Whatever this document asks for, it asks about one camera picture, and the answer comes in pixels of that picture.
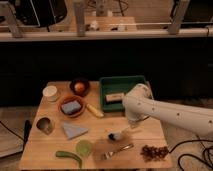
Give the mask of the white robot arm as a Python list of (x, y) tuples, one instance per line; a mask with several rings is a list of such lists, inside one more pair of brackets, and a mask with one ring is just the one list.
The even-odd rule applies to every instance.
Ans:
[(213, 137), (213, 109), (154, 100), (145, 84), (134, 86), (125, 94), (122, 104), (130, 122), (138, 122), (143, 115), (148, 115), (195, 134)]

